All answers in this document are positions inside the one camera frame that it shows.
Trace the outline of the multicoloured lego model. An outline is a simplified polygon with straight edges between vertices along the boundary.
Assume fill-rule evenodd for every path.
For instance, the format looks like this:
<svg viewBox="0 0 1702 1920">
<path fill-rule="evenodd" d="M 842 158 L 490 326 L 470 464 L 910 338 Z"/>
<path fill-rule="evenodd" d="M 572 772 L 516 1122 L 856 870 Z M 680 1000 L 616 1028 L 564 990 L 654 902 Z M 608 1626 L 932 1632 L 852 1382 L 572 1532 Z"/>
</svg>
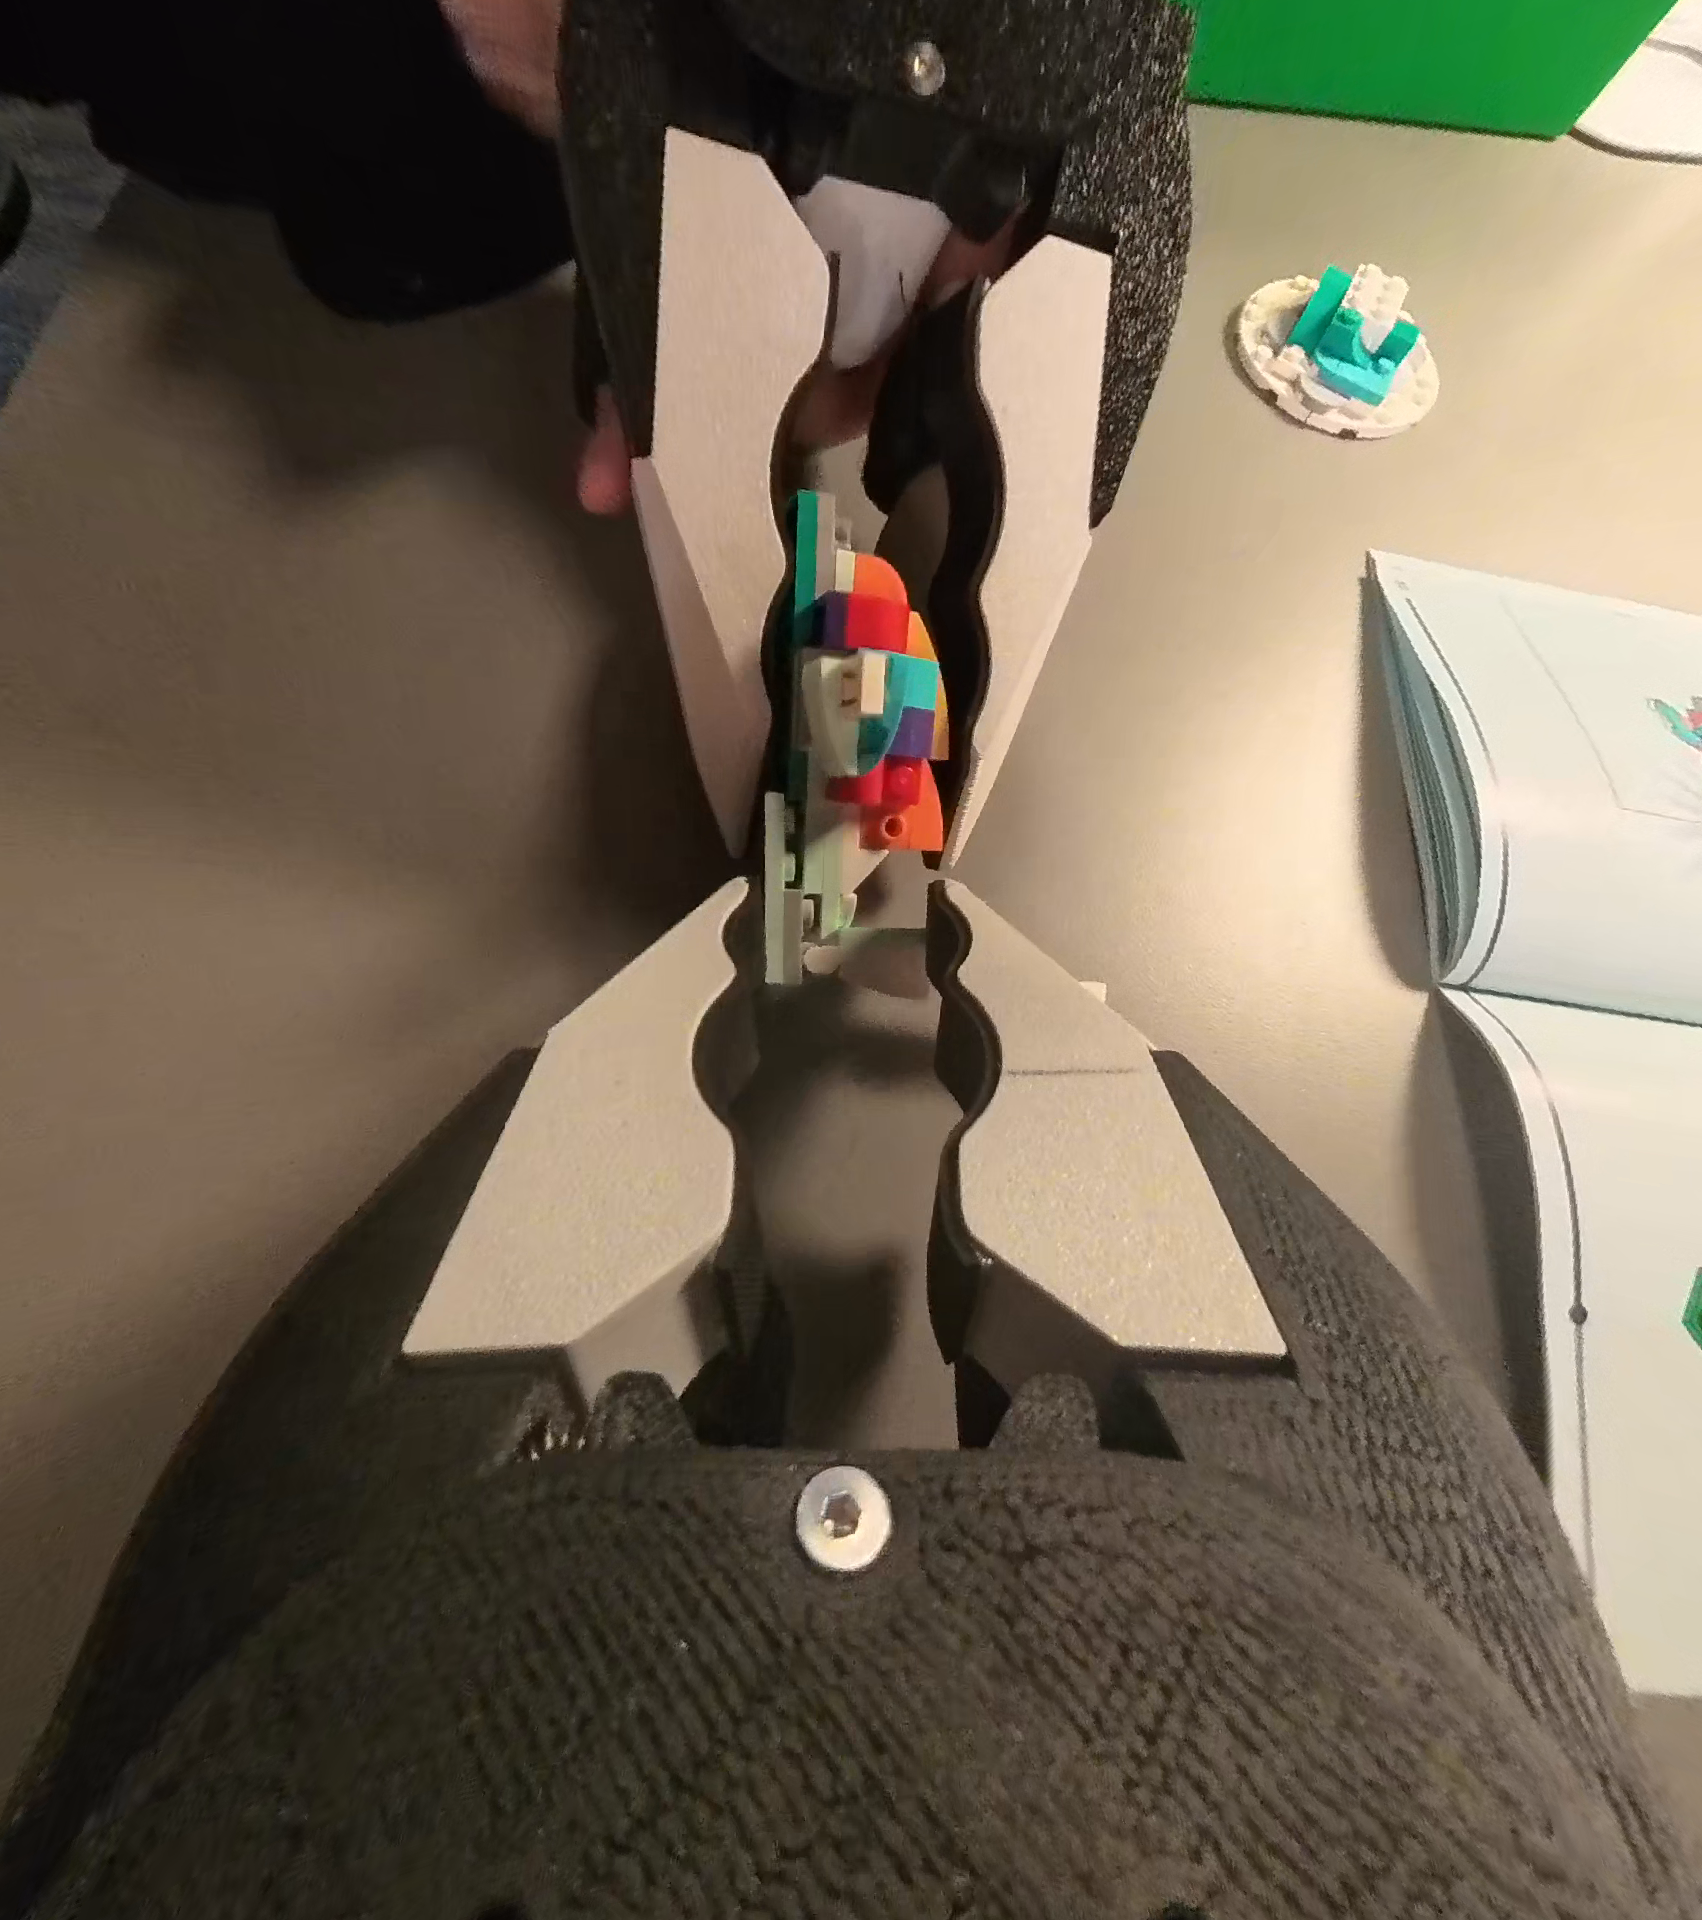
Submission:
<svg viewBox="0 0 1702 1920">
<path fill-rule="evenodd" d="M 950 700 L 904 578 L 842 536 L 834 498 L 794 492 L 788 530 L 786 860 L 808 894 L 852 894 L 888 854 L 944 852 Z"/>
</svg>

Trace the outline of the green box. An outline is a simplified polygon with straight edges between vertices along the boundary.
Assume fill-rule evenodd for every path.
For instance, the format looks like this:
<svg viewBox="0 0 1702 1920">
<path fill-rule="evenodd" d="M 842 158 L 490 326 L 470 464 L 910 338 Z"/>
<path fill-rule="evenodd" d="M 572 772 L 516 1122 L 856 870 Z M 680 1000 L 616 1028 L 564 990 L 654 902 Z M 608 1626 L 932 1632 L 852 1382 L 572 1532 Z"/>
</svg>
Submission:
<svg viewBox="0 0 1702 1920">
<path fill-rule="evenodd" d="M 1670 2 L 1192 2 L 1190 100 L 1566 134 Z"/>
</svg>

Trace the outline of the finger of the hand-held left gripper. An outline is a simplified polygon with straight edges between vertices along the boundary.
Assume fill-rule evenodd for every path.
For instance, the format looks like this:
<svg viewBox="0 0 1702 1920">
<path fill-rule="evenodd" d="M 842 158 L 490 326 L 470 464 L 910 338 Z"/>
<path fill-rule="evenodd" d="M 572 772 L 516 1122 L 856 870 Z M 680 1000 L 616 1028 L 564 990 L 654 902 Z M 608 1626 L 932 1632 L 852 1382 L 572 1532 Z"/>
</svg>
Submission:
<svg viewBox="0 0 1702 1920">
<path fill-rule="evenodd" d="M 774 468 L 832 322 L 832 268 L 756 154 L 664 138 L 652 430 L 632 504 L 694 766 L 730 854 L 758 816 L 762 666 L 788 558 Z"/>
<path fill-rule="evenodd" d="M 1044 236 L 934 316 L 940 868 L 982 818 L 1092 546 L 1108 292 L 1104 252 Z"/>
</svg>

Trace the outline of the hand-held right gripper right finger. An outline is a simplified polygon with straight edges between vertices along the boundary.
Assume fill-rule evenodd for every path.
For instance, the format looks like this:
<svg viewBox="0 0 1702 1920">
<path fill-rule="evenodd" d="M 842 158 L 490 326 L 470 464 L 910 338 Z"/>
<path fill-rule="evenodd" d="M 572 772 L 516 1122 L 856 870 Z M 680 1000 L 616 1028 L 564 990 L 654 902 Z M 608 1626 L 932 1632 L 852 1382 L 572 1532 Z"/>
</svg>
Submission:
<svg viewBox="0 0 1702 1920">
<path fill-rule="evenodd" d="M 928 892 L 934 1070 L 958 1104 L 928 1298 L 952 1366 L 1266 1370 L 1286 1340 L 1152 1044 L 956 880 Z"/>
</svg>

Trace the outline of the person's black clothing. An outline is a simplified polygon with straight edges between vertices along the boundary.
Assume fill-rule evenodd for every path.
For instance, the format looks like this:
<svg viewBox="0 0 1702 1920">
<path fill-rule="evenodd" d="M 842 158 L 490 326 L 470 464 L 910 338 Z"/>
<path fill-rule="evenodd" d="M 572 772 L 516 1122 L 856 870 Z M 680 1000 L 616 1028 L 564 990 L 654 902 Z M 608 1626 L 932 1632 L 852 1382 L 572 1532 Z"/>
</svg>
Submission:
<svg viewBox="0 0 1702 1920">
<path fill-rule="evenodd" d="M 0 2 L 0 94 L 182 198 L 272 218 L 310 294 L 402 324 L 574 256 L 546 4 Z"/>
</svg>

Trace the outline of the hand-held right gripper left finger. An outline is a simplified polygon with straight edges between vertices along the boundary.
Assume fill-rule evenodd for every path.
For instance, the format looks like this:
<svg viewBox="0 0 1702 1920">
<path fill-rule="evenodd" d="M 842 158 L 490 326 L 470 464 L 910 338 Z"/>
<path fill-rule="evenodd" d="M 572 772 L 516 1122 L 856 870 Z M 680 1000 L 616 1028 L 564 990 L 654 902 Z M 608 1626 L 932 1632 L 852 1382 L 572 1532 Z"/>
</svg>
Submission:
<svg viewBox="0 0 1702 1920">
<path fill-rule="evenodd" d="M 754 1246 L 732 1108 L 758 1066 L 724 880 L 546 1034 L 408 1324 L 424 1366 L 552 1364 L 686 1388 L 742 1344 Z"/>
</svg>

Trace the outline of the person's left hand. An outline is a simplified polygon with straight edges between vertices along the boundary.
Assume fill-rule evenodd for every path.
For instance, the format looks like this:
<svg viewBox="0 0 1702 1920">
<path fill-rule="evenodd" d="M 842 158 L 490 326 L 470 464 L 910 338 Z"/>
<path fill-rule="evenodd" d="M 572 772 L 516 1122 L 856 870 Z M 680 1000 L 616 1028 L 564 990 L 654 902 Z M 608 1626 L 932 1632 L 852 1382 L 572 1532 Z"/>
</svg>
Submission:
<svg viewBox="0 0 1702 1920">
<path fill-rule="evenodd" d="M 492 106 L 532 136 L 562 132 L 560 56 L 566 2 L 442 2 L 458 54 Z M 590 516 L 630 508 L 630 448 L 610 390 L 600 390 L 576 464 L 576 496 Z"/>
</svg>

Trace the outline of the lego instruction booklet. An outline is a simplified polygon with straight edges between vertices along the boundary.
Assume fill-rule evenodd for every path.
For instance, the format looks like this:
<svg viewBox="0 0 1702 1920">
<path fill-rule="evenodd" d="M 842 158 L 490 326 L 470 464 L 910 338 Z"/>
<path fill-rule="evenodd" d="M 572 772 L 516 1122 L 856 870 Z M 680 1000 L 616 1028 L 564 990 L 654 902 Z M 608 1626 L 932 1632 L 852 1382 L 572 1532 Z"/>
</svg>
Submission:
<svg viewBox="0 0 1702 1920">
<path fill-rule="evenodd" d="M 1702 1698 L 1702 614 L 1374 550 L 1432 984 L 1528 1160 L 1558 1522 Z"/>
</svg>

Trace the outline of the round white lego base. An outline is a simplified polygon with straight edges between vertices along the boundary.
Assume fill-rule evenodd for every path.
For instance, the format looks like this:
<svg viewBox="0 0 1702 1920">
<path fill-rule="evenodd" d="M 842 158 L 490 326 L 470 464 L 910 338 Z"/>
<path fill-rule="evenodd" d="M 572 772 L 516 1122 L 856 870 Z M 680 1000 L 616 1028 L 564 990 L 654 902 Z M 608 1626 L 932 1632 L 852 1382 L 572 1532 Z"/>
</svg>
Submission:
<svg viewBox="0 0 1702 1920">
<path fill-rule="evenodd" d="M 1434 348 L 1406 300 L 1408 280 L 1374 262 L 1274 278 L 1230 324 L 1236 368 L 1294 424 L 1336 440 L 1394 438 L 1440 398 Z"/>
</svg>

